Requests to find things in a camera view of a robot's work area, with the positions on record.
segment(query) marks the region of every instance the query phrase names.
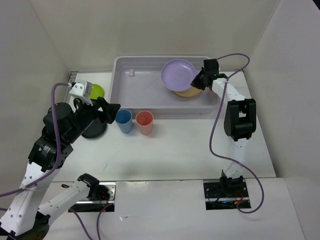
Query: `white table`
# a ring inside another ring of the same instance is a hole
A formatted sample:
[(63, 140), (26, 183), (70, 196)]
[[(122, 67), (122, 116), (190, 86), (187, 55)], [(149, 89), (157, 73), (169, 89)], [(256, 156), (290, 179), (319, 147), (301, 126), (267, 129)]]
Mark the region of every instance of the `white table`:
[[(110, 72), (78, 73), (76, 79), (101, 85), (104, 97), (108, 99), (111, 76)], [(242, 72), (230, 82), (241, 94), (250, 97)], [(218, 179), (223, 166), (229, 163), (209, 151), (209, 137), (216, 114), (217, 109), (207, 119), (155, 119), (150, 136), (140, 134), (136, 123), (130, 134), (121, 133), (114, 123), (108, 126), (100, 139), (79, 137), (72, 145), (74, 151), (54, 181), (74, 181), (83, 173), (101, 181)], [(213, 149), (228, 156), (232, 144), (224, 132), (224, 116), (225, 110), (222, 110)], [(276, 176), (259, 121), (248, 143), (245, 158), (245, 164), (258, 177)], [(244, 176), (252, 177), (248, 172)]]
[[(247, 179), (252, 207), (261, 191)], [(114, 212), (101, 215), (99, 229), (106, 240), (304, 240), (283, 178), (263, 178), (265, 202), (253, 214), (236, 209), (206, 210), (202, 180), (118, 182)], [(52, 183), (49, 200), (64, 188)], [(79, 214), (97, 240), (97, 212)], [(46, 240), (88, 239), (73, 213), (64, 213), (51, 226)]]

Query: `red wire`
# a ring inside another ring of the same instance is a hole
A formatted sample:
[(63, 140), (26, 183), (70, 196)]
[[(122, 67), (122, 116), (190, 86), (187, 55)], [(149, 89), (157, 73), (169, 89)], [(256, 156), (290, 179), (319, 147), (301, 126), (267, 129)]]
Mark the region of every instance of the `red wire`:
[(242, 202), (242, 200), (244, 199), (244, 195), (242, 194), (242, 192), (240, 190), (238, 190), (239, 194), (241, 195), (241, 199), (240, 202)]
[(106, 193), (104, 192), (104, 191), (101, 191), (102, 193), (103, 193), (103, 195), (104, 195), (104, 197), (105, 197), (105, 202), (106, 202), (106, 204), (108, 204), (108, 199), (107, 199), (107, 195), (106, 195)]

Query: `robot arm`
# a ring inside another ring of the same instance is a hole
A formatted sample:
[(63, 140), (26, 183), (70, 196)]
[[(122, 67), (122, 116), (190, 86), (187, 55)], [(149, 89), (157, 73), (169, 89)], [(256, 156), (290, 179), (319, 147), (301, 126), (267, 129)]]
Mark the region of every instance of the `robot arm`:
[[(57, 159), (57, 143), (50, 108), (43, 118), (45, 127), (42, 136), (34, 143), (28, 157), (26, 173), (20, 185), (23, 190), (14, 197), (10, 207), (0, 219), (0, 235), (8, 236), (7, 239), (42, 239), (34, 236), (39, 235), (44, 238), (50, 225), (74, 203), (84, 198), (94, 199), (99, 195), (97, 192), (101, 190), (99, 180), (85, 173), (74, 182), (73, 186), (40, 206), (50, 183), (73, 151), (71, 144), (97, 118), (102, 123), (111, 124), (121, 107), (120, 104), (107, 103), (102, 97), (90, 100), (92, 85), (88, 82), (77, 81), (72, 87), (70, 94), (77, 97), (73, 102), (76, 111), (73, 112), (64, 102), (55, 105), (61, 143), (60, 159)], [(52, 174), (30, 188), (26, 187), (53, 169), (56, 161), (60, 164)]]
[[(203, 66), (191, 85), (202, 90), (210, 88), (222, 99), (227, 83), (223, 100), (226, 105), (224, 131), (230, 137), (230, 142), (233, 145), (230, 157), (243, 163), (248, 141), (252, 133), (256, 131), (256, 101), (252, 98), (247, 99), (225, 80), (228, 77), (219, 73), (219, 63), (216, 59), (204, 60)], [(234, 162), (226, 163), (223, 172), (227, 178), (238, 179), (243, 175), (241, 166)]]

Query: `white wall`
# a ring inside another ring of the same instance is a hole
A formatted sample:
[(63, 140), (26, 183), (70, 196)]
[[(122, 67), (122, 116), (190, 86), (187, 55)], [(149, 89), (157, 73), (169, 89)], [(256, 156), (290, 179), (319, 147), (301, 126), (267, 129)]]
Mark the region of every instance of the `white wall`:
[(319, 239), (320, 11), (282, 0), (245, 72), (279, 177), (307, 240)]
[(78, 71), (111, 70), (120, 55), (251, 55), (279, 0), (30, 2), (67, 68)]
[[(0, 193), (19, 187), (33, 143), (41, 136), (51, 87), (67, 79), (30, 3), (0, 0)], [(0, 198), (0, 207), (11, 199)]]

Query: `purple cable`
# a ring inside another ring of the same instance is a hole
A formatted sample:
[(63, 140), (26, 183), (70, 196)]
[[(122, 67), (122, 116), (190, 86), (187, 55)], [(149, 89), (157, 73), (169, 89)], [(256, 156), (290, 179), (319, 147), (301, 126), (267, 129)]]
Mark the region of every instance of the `purple cable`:
[[(52, 110), (53, 128), (54, 128), (55, 141), (56, 141), (56, 160), (55, 160), (55, 163), (54, 163), (54, 165), (53, 165), (53, 167), (52, 167), (52, 169), (50, 171), (48, 171), (42, 177), (39, 177), (38, 179), (34, 180), (33, 182), (27, 184), (25, 186), (26, 188), (30, 188), (33, 185), (36, 185), (38, 182), (42, 181), (43, 179), (45, 179), (46, 177), (51, 175), (57, 169), (57, 167), (60, 164), (59, 159), (60, 159), (60, 156), (61, 156), (61, 143), (60, 143), (60, 135), (59, 135), (59, 129), (58, 129), (57, 112), (56, 112), (56, 104), (55, 104), (55, 92), (56, 92), (56, 88), (58, 86), (68, 86), (68, 84), (64, 83), (64, 82), (56, 83), (55, 85), (53, 85), (52, 90), (51, 90), (51, 110)], [(5, 197), (5, 196), (9, 196), (9, 195), (12, 195), (12, 194), (16, 194), (16, 193), (21, 193), (23, 191), (24, 190), (22, 188), (18, 188), (16, 190), (8, 191), (8, 192), (0, 194), (0, 198)]]
[(87, 229), (86, 229), (86, 227), (85, 227), (85, 225), (84, 225), (84, 222), (81, 220), (79, 214), (78, 214), (75, 210), (73, 210), (72, 208), (69, 208), (69, 211), (75, 214), (75, 216), (76, 216), (76, 218), (79, 220), (79, 222), (80, 222), (80, 224), (81, 224), (81, 227), (83, 228), (86, 236), (87, 236), (90, 240), (93, 240), (93, 238), (89, 235), (89, 233), (88, 233), (88, 231), (87, 231)]
[(99, 212), (98, 217), (96, 219), (96, 232), (98, 233), (98, 239), (101, 240), (100, 237), (100, 232), (99, 232), (99, 219), (101, 214), (104, 212), (105, 209), (107, 209), (108, 207), (110, 207), (111, 205), (113, 205), (112, 203), (108, 204), (107, 206), (105, 206), (104, 208), (102, 208), (102, 210)]
[(210, 134), (209, 149), (210, 149), (210, 152), (211, 152), (214, 156), (216, 156), (216, 157), (218, 157), (218, 158), (221, 158), (221, 159), (225, 159), (225, 160), (232, 161), (232, 162), (234, 162), (234, 163), (236, 163), (236, 164), (239, 164), (241, 167), (247, 169), (247, 170), (254, 176), (254, 178), (257, 180), (257, 182), (258, 182), (258, 184), (259, 184), (259, 186), (260, 186), (260, 188), (261, 188), (261, 193), (262, 193), (262, 198), (261, 198), (260, 204), (259, 204), (254, 210), (252, 210), (252, 211), (243, 211), (243, 210), (241, 210), (241, 209), (239, 208), (239, 204), (241, 204), (241, 202), (239, 202), (239, 203), (236, 205), (236, 208), (237, 208), (241, 213), (243, 213), (243, 214), (253, 214), (253, 213), (255, 213), (256, 211), (258, 211), (258, 210), (261, 208), (261, 206), (262, 206), (262, 204), (264, 203), (264, 200), (265, 200), (265, 191), (264, 191), (264, 188), (263, 188), (263, 186), (262, 186), (259, 178), (257, 177), (257, 175), (256, 175), (250, 168), (248, 168), (247, 166), (243, 165), (241, 162), (239, 162), (239, 161), (237, 161), (237, 160), (235, 160), (235, 159), (233, 159), (233, 158), (231, 158), (231, 157), (219, 155), (219, 154), (215, 153), (215, 152), (213, 151), (213, 149), (212, 149), (212, 141), (213, 141), (213, 137), (214, 137), (214, 132), (215, 132), (215, 130), (216, 130), (216, 126), (217, 126), (217, 123), (218, 123), (218, 120), (219, 120), (219, 116), (220, 116), (220, 114), (221, 114), (221, 110), (222, 110), (222, 107), (223, 107), (223, 104), (224, 104), (224, 99), (225, 99), (225, 96), (226, 96), (228, 81), (229, 81), (229, 79), (230, 79), (231, 77), (233, 77), (235, 74), (237, 74), (237, 73), (241, 72), (243, 69), (245, 69), (245, 68), (249, 65), (249, 63), (250, 63), (250, 58), (249, 58), (247, 55), (243, 54), (243, 53), (231, 53), (231, 54), (228, 54), (228, 55), (225, 55), (225, 56), (218, 57), (217, 60), (223, 59), (223, 58), (226, 58), (226, 57), (229, 57), (229, 56), (243, 56), (243, 57), (246, 57), (246, 58), (247, 58), (248, 62), (247, 62), (242, 68), (240, 68), (240, 69), (238, 69), (237, 71), (235, 71), (234, 73), (232, 73), (232, 74), (226, 79), (226, 83), (224, 84), (224, 89), (223, 89), (223, 94), (222, 94), (222, 98), (221, 98), (221, 103), (220, 103), (220, 106), (219, 106), (219, 110), (218, 110), (218, 113), (217, 113), (217, 115), (216, 115), (216, 118), (215, 118), (215, 121), (214, 121), (212, 130), (211, 130), (211, 134)]

